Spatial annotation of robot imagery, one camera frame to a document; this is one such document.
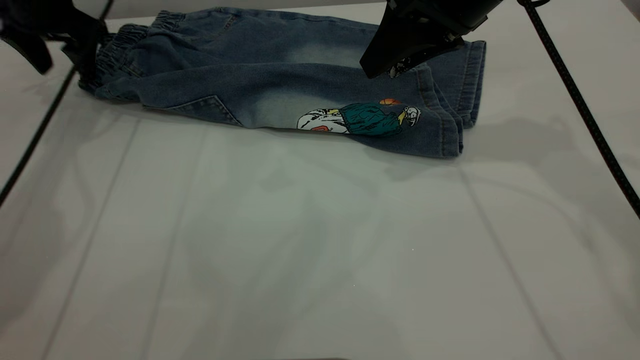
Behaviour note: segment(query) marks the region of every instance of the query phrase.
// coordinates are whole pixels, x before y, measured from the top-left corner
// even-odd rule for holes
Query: white table
[[[640,188],[640,24],[618,0],[540,12]],[[0,358],[640,358],[640,222],[516,1],[469,39],[486,77],[456,161],[71,89],[0,211]],[[68,61],[0,52],[4,180]]]

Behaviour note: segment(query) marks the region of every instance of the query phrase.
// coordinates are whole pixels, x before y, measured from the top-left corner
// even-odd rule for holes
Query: children's jeans
[[[163,11],[151,26],[108,35],[95,80],[81,87],[210,122],[458,156],[463,129],[477,119],[485,43],[466,43],[395,79],[368,79],[359,60],[377,28],[289,12]]]

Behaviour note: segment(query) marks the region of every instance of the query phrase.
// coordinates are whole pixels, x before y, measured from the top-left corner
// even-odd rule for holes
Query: cartoon character
[[[318,109],[298,120],[298,129],[329,131],[340,134],[391,136],[402,132],[402,123],[414,126],[420,119],[420,110],[404,108],[400,115],[390,111],[391,105],[401,102],[384,99],[379,104],[351,104],[341,109]]]

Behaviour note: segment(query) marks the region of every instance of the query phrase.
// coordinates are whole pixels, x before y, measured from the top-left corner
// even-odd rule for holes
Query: jeans pocket
[[[217,95],[206,96],[194,101],[189,101],[185,104],[169,106],[166,108],[156,108],[153,106],[144,106],[145,109],[169,111],[172,113],[178,113],[189,117],[209,121],[219,122],[222,124],[243,126],[238,121],[231,111],[220,101]]]
[[[196,43],[216,40],[229,30],[238,19],[235,14],[223,13],[218,8],[186,14],[173,31]]]

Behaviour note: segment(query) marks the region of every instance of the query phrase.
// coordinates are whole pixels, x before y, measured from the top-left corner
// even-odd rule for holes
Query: robotic arm
[[[52,66],[45,40],[66,43],[63,52],[84,76],[94,71],[93,53],[103,22],[76,9],[72,0],[0,0],[0,38],[18,50],[41,74]]]
[[[369,78],[388,72],[394,78],[416,65],[463,45],[502,0],[387,0],[380,28],[360,64]],[[61,40],[63,51],[91,76],[92,56],[104,23],[80,12],[72,0],[0,0],[0,37],[37,71],[52,66],[45,40]]]

